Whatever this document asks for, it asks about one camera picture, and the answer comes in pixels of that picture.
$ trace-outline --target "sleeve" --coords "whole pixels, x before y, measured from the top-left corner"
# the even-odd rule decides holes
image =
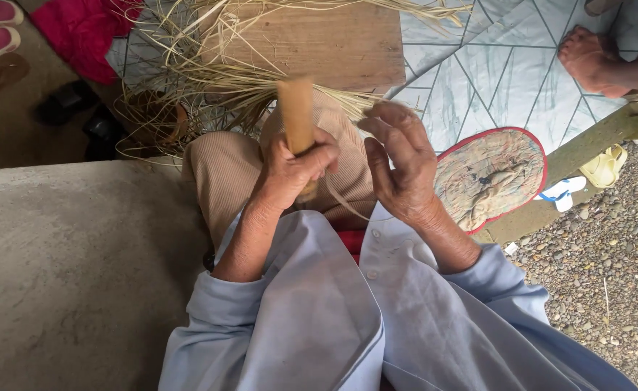
[[[444,279],[459,286],[503,318],[521,311],[549,324],[545,313],[548,291],[541,285],[526,285],[526,272],[507,260],[496,244],[481,245],[481,256],[471,268]]]
[[[228,282],[199,275],[186,306],[190,323],[167,342],[160,390],[234,388],[267,279]]]

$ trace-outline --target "hand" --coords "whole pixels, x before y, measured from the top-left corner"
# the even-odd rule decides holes
[[[375,136],[365,139],[365,149],[376,197],[394,217],[423,228],[436,218],[441,202],[434,192],[437,156],[422,122],[393,102],[376,103],[365,115],[358,127]]]
[[[283,213],[310,180],[324,176],[327,167],[332,173],[338,172],[339,152],[335,138],[318,127],[314,127],[314,146],[301,157],[290,152],[284,133],[274,135],[250,202]]]

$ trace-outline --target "light blue shirt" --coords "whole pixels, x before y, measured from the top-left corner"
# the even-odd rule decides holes
[[[390,217],[378,203],[372,219]],[[369,223],[358,266],[321,213],[282,217],[261,280],[198,277],[160,390],[377,391],[382,375],[397,391],[637,390],[549,325],[545,288],[481,247],[469,270],[442,276],[391,218]]]

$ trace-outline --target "red fabric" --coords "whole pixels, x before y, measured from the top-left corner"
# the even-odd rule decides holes
[[[337,232],[338,237],[348,249],[348,253],[353,256],[355,263],[360,264],[360,249],[365,239],[365,230],[361,231],[341,231]]]
[[[30,14],[56,53],[80,75],[111,84],[117,75],[104,56],[115,36],[125,36],[140,9],[131,0],[50,0]]]

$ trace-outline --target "wooden tool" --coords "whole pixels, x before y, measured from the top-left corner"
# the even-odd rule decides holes
[[[312,123],[313,81],[309,76],[300,76],[278,81],[278,105],[285,123],[285,138],[288,149],[298,156],[314,145]],[[317,194],[317,182],[310,181],[297,196],[296,202],[306,202]]]

